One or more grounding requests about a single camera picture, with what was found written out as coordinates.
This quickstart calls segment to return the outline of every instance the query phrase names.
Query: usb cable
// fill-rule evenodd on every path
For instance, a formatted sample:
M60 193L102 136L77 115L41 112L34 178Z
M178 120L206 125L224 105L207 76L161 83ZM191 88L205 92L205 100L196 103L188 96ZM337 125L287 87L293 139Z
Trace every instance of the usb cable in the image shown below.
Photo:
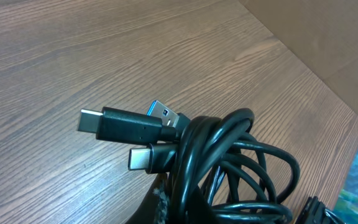
M149 223L289 223L291 211L281 203L298 183L299 164L291 154L258 142L249 134L253 122L254 114L247 108L235 110L223 119L199 116L190 120L154 101L147 114L107 107L102 112L81 110L78 130L95 133L99 140L143 146L130 150L128 168L159 174L156 181L160 186L152 187L157 186L166 195L155 201L154 220ZM243 155L241 149L254 151L258 162ZM265 154L291 167L291 179L279 194L266 172ZM254 171L259 183L242 166ZM229 182L226 203L213 205L225 177ZM257 193L255 200L240 200L240 179ZM145 210L151 209L150 198L147 194L128 223L147 223L150 212Z

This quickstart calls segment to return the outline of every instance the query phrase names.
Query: black connector housing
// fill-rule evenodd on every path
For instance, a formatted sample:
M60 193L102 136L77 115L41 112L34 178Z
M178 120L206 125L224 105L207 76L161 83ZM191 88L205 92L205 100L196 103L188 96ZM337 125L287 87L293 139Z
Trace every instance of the black connector housing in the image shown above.
M174 141L177 131L163 126L161 118L103 107L96 139L126 144L148 145Z

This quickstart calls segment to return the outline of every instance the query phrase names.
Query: wooden table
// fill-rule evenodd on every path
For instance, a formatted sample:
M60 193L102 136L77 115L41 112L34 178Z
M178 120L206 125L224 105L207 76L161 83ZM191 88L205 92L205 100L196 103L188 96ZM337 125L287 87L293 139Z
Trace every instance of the wooden table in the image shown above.
M358 147L358 116L236 0L0 0L0 223L127 219L154 176L77 120L154 99L191 118L251 108L252 134L301 165L295 215L335 204ZM289 168L267 164L279 192Z

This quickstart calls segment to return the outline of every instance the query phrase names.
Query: brown table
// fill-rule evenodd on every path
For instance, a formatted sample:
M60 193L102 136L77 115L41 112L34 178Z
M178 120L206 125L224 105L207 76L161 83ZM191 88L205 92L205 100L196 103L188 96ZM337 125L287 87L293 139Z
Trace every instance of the brown table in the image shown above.
M154 177L76 132L79 111L154 99L191 118L251 108L252 134L301 165L295 215L335 204L358 147L358 116L236 0L0 0L0 223L127 219ZM267 164L279 192L289 168Z

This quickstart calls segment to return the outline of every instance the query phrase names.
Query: black cable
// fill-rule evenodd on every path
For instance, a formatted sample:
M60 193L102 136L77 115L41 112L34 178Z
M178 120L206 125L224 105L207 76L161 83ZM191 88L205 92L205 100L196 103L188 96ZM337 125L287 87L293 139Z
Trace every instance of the black cable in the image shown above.
M212 210L212 213L208 214L214 214L222 222L288 223L292 220L291 211L280 203L295 188L300 176L299 165L289 153L257 142L249 134L253 122L254 115L249 109L236 110L223 119L200 116L191 120L182 132L175 162L167 180L167 192L170 197L169 223L191 222L188 217L197 216L197 211L189 209L195 190L201 190L207 202L201 203L200 206L205 206L204 210ZM255 151L258 163L241 154L241 149ZM284 160L291 167L290 183L278 195L266 173L265 153ZM259 184L243 171L241 166L254 171L260 178ZM198 183L209 170L207 178L198 189ZM210 207L225 175L228 176L230 188L227 203ZM258 197L255 200L239 200L240 178L257 192Z

